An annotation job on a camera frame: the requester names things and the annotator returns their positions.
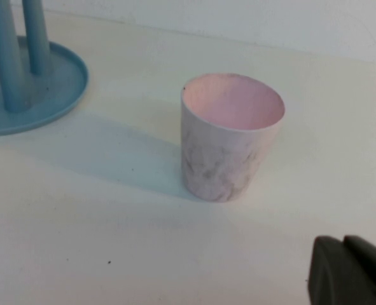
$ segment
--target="marble cup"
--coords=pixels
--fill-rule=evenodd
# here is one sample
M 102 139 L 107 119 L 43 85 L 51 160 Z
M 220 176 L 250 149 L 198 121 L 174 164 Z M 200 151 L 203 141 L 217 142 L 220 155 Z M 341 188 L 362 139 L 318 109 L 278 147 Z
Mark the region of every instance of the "marble cup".
M 285 106 L 269 86 L 238 74 L 204 74 L 181 92 L 182 175 L 206 201 L 245 193 L 282 123 Z

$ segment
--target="white wall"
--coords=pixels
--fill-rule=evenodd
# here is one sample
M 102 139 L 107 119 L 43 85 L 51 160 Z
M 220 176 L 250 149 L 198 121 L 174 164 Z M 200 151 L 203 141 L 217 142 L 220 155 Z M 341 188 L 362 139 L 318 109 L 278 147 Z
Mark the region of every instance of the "white wall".
M 43 2 L 49 10 L 376 62 L 376 0 Z

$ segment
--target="cup rim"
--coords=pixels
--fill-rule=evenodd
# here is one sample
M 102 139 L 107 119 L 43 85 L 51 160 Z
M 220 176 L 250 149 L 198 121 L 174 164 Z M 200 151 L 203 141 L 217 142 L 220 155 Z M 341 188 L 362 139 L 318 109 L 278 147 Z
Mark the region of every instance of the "cup rim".
M 278 95 L 279 97 L 279 100 L 281 101 L 281 104 L 282 104 L 282 107 L 284 109 L 284 112 L 282 113 L 282 116 L 280 117 L 280 119 L 278 121 L 276 121 L 274 124 L 271 124 L 271 125 L 268 125 L 266 127 L 263 127 L 263 128 L 257 128 L 257 129 L 238 129 L 238 128 L 230 128 L 230 127 L 225 127 L 223 125 L 219 125 L 219 124 L 215 124 L 215 123 L 212 123 L 204 118 L 202 118 L 201 116 L 197 115 L 196 113 L 194 113 L 192 111 L 192 109 L 190 109 L 190 107 L 186 104 L 184 98 L 183 98 L 183 92 L 185 91 L 185 88 L 194 80 L 196 79 L 199 79 L 199 78 L 203 78 L 205 76 L 214 76 L 214 75 L 217 75 L 217 76 L 235 76 L 235 77 L 240 77 L 240 78 L 247 78 L 249 79 L 250 81 L 252 82 L 257 82 L 265 87 L 267 87 L 268 89 L 272 90 L 275 94 Z M 229 132 L 242 132 L 242 133 L 254 133 L 254 132 L 260 132 L 260 131 L 263 131 L 263 130 L 266 130 L 266 129 L 269 129 L 269 128 L 272 128 L 274 127 L 275 125 L 278 125 L 282 119 L 285 117 L 285 114 L 286 114 L 286 107 L 285 107 L 285 103 L 282 99 L 282 97 L 280 96 L 280 94 L 278 92 L 276 92 L 273 88 L 271 88 L 269 85 L 263 83 L 262 81 L 259 81 L 255 78 L 251 78 L 249 76 L 246 76 L 246 75 L 242 75 L 242 74 L 237 74 L 237 73 L 231 73 L 231 72 L 214 72 L 214 73 L 204 73 L 204 74 L 201 74 L 199 76 L 195 76 L 194 78 L 191 78 L 189 79 L 185 85 L 182 87 L 182 90 L 181 90 L 181 101 L 182 101 L 182 104 L 184 105 L 184 107 L 193 115 L 195 116 L 197 119 L 199 119 L 200 121 L 202 121 L 203 123 L 206 123 L 206 124 L 209 124 L 209 125 L 212 125 L 214 127 L 217 127 L 217 128 L 220 128 L 220 129 L 223 129 L 223 130 L 227 130 Z

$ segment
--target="white table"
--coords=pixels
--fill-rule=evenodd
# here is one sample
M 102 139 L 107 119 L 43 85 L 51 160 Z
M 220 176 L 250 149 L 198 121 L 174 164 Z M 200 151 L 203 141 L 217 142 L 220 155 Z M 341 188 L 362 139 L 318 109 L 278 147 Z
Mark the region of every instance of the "white table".
M 0 304 L 308 304 L 317 235 L 376 244 L 375 64 L 46 21 L 91 85 L 70 115 L 0 137 Z M 179 91 L 215 71 L 270 84 L 288 110 L 250 190 L 227 204 L 179 178 Z

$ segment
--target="blue post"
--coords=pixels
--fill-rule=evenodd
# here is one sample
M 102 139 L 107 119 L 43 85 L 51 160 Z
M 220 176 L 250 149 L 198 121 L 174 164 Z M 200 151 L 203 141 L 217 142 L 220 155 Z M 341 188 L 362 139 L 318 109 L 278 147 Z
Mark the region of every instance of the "blue post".
M 31 106 L 10 0 L 0 0 L 0 81 L 7 111 L 21 112 Z
M 50 46 L 46 33 L 42 0 L 22 0 L 31 72 L 47 75 L 51 71 Z

